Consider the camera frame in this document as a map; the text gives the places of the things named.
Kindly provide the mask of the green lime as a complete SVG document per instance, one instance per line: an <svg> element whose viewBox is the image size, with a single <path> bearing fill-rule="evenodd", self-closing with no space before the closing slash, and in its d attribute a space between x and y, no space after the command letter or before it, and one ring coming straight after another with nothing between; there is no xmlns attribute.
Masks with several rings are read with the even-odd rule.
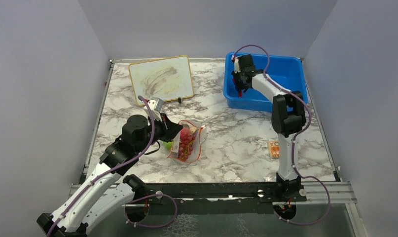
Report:
<svg viewBox="0 0 398 237"><path fill-rule="evenodd" d="M170 150L172 149L172 146L173 146L173 141L170 141L170 142L163 142L163 146L164 146L168 151L170 151Z"/></svg>

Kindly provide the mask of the red chili pepper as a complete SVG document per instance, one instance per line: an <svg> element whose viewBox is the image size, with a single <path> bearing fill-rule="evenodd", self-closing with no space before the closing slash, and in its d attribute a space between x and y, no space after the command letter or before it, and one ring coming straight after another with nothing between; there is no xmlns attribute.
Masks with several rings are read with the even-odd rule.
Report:
<svg viewBox="0 0 398 237"><path fill-rule="evenodd" d="M242 90L243 90L243 82L242 82L242 80L233 78L233 83L234 83L235 89L236 89L236 91L238 93L238 97L242 98Z"/></svg>

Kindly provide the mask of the garlic bulb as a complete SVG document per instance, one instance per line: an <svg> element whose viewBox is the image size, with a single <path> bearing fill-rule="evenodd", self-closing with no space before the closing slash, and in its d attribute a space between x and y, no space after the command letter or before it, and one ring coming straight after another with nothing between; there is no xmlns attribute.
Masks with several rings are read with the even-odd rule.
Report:
<svg viewBox="0 0 398 237"><path fill-rule="evenodd" d="M199 128L197 127L191 127L190 129L191 134L193 134L194 136L196 135L196 133L199 131Z"/></svg>

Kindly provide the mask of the red grape bunch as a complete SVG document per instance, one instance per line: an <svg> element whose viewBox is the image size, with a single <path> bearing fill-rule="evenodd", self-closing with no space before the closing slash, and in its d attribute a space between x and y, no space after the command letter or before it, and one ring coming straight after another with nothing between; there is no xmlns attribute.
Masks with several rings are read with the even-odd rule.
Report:
<svg viewBox="0 0 398 237"><path fill-rule="evenodd" d="M186 161L193 151L193 144L195 141L195 136L191 134L189 128L184 127L180 131L179 138L179 151L178 159Z"/></svg>

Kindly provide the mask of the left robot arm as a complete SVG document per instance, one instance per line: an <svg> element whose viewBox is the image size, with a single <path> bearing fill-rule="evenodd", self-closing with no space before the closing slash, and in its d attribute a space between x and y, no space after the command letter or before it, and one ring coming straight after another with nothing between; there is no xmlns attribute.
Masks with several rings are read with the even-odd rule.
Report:
<svg viewBox="0 0 398 237"><path fill-rule="evenodd" d="M140 202L145 184L136 175L110 190L139 161L149 146L174 139L183 126L160 113L158 119L130 116L122 134L106 149L99 163L74 194L57 210L43 213L37 223L48 237L86 237L106 217L128 202Z"/></svg>

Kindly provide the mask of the clear zip top bag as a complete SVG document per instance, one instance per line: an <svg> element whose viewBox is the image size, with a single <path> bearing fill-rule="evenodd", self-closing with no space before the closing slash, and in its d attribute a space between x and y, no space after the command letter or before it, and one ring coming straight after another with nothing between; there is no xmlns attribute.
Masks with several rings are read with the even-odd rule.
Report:
<svg viewBox="0 0 398 237"><path fill-rule="evenodd" d="M195 121L182 119L178 123L182 130L168 143L167 158L182 163L194 163L202 154L202 143L205 142L207 126Z"/></svg>

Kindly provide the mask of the blue plastic bin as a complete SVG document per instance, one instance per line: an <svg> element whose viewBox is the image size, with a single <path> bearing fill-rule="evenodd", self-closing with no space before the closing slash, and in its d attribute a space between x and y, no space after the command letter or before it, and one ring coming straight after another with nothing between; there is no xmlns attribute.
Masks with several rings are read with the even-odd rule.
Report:
<svg viewBox="0 0 398 237"><path fill-rule="evenodd" d="M272 89L276 88L270 83L265 76L257 76L257 90L254 88L242 92L242 96L238 96L235 88L232 72L234 72L234 64L231 61L233 53L230 52L226 56L225 76L223 83L223 95L227 100L228 107L232 109L251 110L271 112L274 93ZM267 63L267 76L278 85L290 91L299 91L302 93L302 100L308 103L307 88L302 62L296 57L289 56L269 56L265 54L251 54L254 65L257 70L263 70Z"/></svg>

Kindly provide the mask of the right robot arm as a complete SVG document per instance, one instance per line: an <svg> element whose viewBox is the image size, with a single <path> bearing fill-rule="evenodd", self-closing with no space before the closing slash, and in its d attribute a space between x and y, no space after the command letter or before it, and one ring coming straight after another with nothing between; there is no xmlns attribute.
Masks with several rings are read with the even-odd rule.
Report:
<svg viewBox="0 0 398 237"><path fill-rule="evenodd" d="M231 57L233 82L238 92L254 89L272 103L271 124L278 134L279 169L275 197L286 201L300 190L301 178L295 165L296 135L306 123L305 103L300 91L290 91L275 82L265 70L258 70L250 54Z"/></svg>

